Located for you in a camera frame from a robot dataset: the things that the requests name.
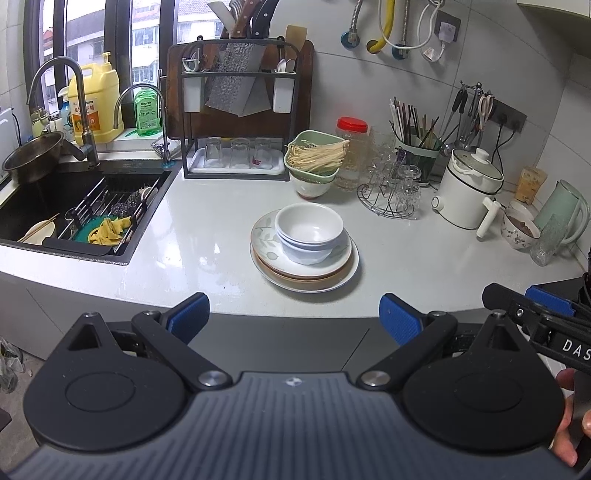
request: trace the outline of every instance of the green kettle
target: green kettle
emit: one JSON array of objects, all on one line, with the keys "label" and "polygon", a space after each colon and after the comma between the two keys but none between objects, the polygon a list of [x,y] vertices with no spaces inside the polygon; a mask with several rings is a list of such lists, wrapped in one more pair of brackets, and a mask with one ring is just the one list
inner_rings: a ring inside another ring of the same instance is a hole
[{"label": "green kettle", "polygon": [[[582,221],[571,235],[579,212],[583,216]],[[579,239],[589,224],[589,204],[569,182],[560,180],[556,182],[556,188],[554,188],[552,195],[535,217],[534,224],[541,231],[552,215],[556,215],[558,220],[567,223],[567,238],[562,240],[560,245],[571,244]]]}]

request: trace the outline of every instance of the green bowl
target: green bowl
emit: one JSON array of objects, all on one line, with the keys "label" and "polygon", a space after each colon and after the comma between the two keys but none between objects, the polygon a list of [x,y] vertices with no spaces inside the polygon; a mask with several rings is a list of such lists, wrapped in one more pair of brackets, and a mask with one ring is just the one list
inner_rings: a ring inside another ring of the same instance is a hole
[{"label": "green bowl", "polygon": [[[305,130],[300,133],[297,137],[294,138],[293,142],[291,142],[288,147],[291,145],[301,145],[306,142],[313,143],[316,145],[333,145],[335,143],[342,142],[343,139],[341,137],[337,137],[335,135],[329,135],[322,132],[317,132],[316,130]],[[339,172],[337,168],[333,173],[329,175],[317,175],[315,173],[310,173],[308,171],[298,170],[297,168],[290,167],[287,164],[287,153],[285,154],[284,163],[287,169],[292,172],[298,179],[309,181],[311,183],[330,183],[333,181]]]}]

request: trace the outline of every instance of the glass jar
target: glass jar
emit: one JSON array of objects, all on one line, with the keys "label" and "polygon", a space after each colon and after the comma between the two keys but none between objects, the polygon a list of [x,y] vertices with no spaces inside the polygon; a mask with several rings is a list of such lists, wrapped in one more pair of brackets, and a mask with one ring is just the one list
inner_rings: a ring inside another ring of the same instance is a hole
[{"label": "glass jar", "polygon": [[336,134],[349,140],[349,151],[340,166],[335,184],[341,190],[354,192],[367,162],[369,149],[368,124],[358,118],[342,116],[336,124]]}]

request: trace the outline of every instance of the yellow cloth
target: yellow cloth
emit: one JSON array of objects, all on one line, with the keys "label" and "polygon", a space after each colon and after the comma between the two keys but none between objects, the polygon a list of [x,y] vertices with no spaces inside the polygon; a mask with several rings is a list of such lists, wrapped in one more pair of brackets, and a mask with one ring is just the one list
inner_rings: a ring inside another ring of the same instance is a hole
[{"label": "yellow cloth", "polygon": [[111,220],[105,218],[98,228],[90,232],[88,243],[99,245],[117,245],[121,240],[123,230],[131,226],[131,217]]}]

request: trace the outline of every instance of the red lid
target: red lid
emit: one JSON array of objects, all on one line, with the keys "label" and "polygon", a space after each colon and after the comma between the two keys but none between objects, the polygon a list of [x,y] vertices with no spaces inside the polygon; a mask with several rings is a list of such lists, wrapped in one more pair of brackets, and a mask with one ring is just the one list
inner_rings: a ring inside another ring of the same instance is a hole
[{"label": "red lid", "polygon": [[336,126],[347,132],[366,134],[368,131],[367,123],[363,120],[359,120],[359,118],[353,118],[352,116],[342,116],[339,118],[339,121],[336,122]]}]

